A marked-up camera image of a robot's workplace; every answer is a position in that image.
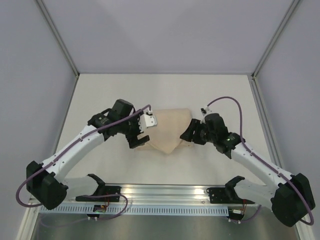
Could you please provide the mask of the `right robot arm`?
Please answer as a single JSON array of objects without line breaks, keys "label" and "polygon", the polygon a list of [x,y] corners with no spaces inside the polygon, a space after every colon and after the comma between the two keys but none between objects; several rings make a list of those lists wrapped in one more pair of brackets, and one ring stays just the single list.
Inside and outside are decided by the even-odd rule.
[{"label": "right robot arm", "polygon": [[211,203],[255,203],[270,209],[287,227],[294,226],[315,208],[306,176],[293,175],[272,163],[263,163],[252,148],[243,144],[239,134],[228,131],[219,114],[206,114],[202,120],[193,118],[180,139],[197,145],[213,144],[219,153],[241,164],[263,182],[260,185],[236,176],[222,188],[207,189]]}]

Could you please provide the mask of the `beige cloth drape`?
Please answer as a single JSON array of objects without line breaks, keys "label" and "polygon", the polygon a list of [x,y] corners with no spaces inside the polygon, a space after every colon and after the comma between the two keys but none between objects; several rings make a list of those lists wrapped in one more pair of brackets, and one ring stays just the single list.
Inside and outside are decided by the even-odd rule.
[{"label": "beige cloth drape", "polygon": [[158,150],[171,154],[175,149],[190,148],[194,144],[180,139],[192,120],[192,113],[188,108],[158,109],[153,114],[157,126],[148,128],[142,136],[149,136],[149,141],[136,150]]}]

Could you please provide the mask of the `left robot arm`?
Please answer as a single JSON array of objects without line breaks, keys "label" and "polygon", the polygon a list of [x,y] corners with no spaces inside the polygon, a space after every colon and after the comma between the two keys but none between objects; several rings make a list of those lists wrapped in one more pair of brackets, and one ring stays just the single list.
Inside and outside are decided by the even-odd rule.
[{"label": "left robot arm", "polygon": [[53,156],[41,163],[32,161],[26,168],[26,189],[41,205],[52,210],[64,200],[99,201],[115,195],[94,173],[84,177],[67,178],[68,173],[93,149],[117,134],[125,136],[129,148],[140,147],[149,136],[138,138],[146,129],[156,126],[150,105],[135,110],[123,99],[113,107],[93,115],[82,131]]}]

